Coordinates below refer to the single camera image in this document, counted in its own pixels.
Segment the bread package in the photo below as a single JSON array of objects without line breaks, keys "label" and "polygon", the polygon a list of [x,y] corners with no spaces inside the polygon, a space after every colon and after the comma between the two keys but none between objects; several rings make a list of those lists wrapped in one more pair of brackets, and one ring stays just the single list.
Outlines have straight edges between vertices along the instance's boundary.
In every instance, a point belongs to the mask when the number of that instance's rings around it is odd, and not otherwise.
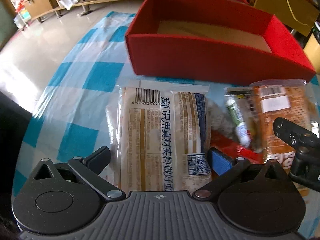
[{"label": "bread package", "polygon": [[192,194],[212,180],[206,160],[211,133],[203,92],[207,89],[155,81],[123,88],[120,185],[124,192]]},{"label": "bread package", "polygon": [[284,85],[253,84],[256,110],[260,119],[264,160],[276,159],[284,169],[291,167],[295,150],[273,133],[273,121],[283,117],[310,130],[308,104],[302,81]]}]

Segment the yellow cardboard box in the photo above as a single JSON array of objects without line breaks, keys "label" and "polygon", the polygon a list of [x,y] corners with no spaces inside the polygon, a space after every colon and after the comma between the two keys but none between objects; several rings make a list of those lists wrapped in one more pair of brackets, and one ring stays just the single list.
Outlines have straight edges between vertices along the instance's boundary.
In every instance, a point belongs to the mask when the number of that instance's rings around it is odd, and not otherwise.
[{"label": "yellow cardboard box", "polygon": [[284,24],[308,36],[319,11],[306,0],[251,0],[253,6],[274,14]]}]

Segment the white plastic bag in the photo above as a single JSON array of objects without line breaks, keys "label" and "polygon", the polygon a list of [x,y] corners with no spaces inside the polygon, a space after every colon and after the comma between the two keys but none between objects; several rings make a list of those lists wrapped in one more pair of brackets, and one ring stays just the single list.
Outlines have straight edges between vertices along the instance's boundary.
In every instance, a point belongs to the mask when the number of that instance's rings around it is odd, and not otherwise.
[{"label": "white plastic bag", "polygon": [[[139,80],[122,88],[113,135],[120,164],[118,187],[126,193],[192,193],[211,181],[205,156],[211,133],[207,91],[206,86]],[[108,124],[115,118],[110,113],[107,107]]]}]

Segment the screw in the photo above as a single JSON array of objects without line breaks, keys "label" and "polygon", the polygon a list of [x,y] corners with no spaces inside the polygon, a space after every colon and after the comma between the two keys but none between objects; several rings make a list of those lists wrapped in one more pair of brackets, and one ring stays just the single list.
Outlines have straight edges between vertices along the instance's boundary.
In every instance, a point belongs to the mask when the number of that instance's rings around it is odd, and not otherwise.
[{"label": "screw", "polygon": [[107,196],[111,198],[117,198],[122,196],[122,191],[118,189],[113,189],[107,192]]},{"label": "screw", "polygon": [[206,198],[206,197],[210,197],[211,192],[206,189],[200,189],[196,191],[195,195],[199,198]]}]

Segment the plastic tablecloth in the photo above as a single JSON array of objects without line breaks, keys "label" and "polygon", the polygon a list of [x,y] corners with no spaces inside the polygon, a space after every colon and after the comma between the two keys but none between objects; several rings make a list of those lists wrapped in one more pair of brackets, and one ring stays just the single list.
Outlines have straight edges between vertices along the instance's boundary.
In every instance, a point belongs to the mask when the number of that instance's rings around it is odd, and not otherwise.
[{"label": "plastic tablecloth", "polygon": [[[115,85],[125,86],[130,79],[207,85],[210,86],[208,97],[224,107],[224,88],[231,84],[134,74],[124,42],[124,34],[134,16],[110,12],[63,60],[45,88],[25,133],[16,165],[13,196],[40,159],[66,162],[74,156],[86,157],[101,146],[110,146],[105,107]],[[320,103],[316,76],[310,86]],[[305,201],[307,214],[299,232],[309,238],[319,223],[320,194],[310,190]]]}]

